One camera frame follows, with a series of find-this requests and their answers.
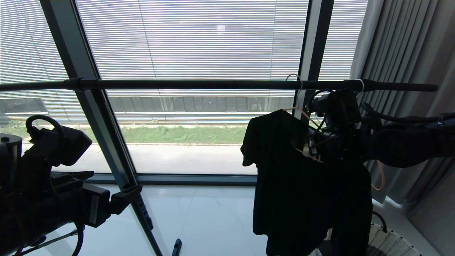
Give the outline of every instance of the black basket handle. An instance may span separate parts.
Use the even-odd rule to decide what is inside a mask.
[[[381,220],[381,222],[382,222],[382,231],[383,231],[384,233],[387,233],[387,225],[386,225],[386,223],[385,223],[384,218],[381,216],[381,214],[379,214],[379,213],[377,213],[377,212],[375,212],[375,211],[372,211],[371,213],[372,213],[373,215],[376,215],[376,216]]]

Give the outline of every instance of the sidewalk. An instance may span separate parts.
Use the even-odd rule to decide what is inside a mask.
[[[23,152],[32,144],[24,143]],[[243,167],[240,145],[128,144],[138,173],[162,174],[257,174],[255,165]],[[73,166],[55,171],[110,173],[99,145],[91,145]]]

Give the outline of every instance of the laundry basket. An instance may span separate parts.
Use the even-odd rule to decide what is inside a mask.
[[[409,244],[402,236],[387,228],[384,218],[377,212],[373,212],[382,221],[382,226],[371,223],[367,256],[421,256],[421,254]],[[332,230],[327,233],[327,237],[321,246],[311,252],[310,256],[330,255],[330,235]]]

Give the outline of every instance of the shirt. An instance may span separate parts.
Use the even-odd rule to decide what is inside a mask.
[[[266,253],[308,255],[333,228],[333,255],[365,255],[371,223],[371,177],[361,163],[324,164],[303,156],[308,127],[278,110],[253,118],[243,139],[243,165],[256,164],[253,232]]]

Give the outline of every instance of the gray curtain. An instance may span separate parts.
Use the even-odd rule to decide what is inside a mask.
[[[351,79],[433,83],[439,85],[439,90],[374,91],[363,93],[358,101],[397,117],[434,116],[455,111],[454,11],[455,1],[370,0],[354,55]],[[379,192],[374,190],[373,198],[383,202],[388,196],[403,203],[409,194],[408,201],[417,199],[428,187],[431,177],[444,172],[440,161],[448,160],[432,159],[410,168],[384,166],[386,187]],[[379,187],[381,181],[376,162],[369,161],[366,166],[373,183]]]

